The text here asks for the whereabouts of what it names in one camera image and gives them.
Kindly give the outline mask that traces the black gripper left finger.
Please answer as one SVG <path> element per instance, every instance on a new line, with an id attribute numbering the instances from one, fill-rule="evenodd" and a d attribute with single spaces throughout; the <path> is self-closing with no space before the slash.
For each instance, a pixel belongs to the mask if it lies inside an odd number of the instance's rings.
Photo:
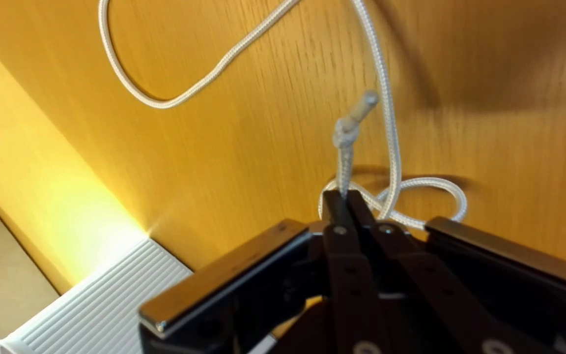
<path id="1" fill-rule="evenodd" d="M 355 276 L 359 272 L 361 250 L 347 203 L 337 191 L 325 191 L 321 195 L 321 213 L 327 221 L 323 231 L 327 264 L 345 276 Z"/>

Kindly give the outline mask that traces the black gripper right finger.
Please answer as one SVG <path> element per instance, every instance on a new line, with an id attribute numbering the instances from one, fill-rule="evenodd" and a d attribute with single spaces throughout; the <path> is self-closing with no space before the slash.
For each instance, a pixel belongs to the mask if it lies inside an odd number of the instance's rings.
<path id="1" fill-rule="evenodd" d="M 357 191 L 347 193 L 347 207 L 371 270 L 376 276 L 404 276 L 402 260 L 418 250 L 418 243 L 400 225 L 376 221 Z"/>

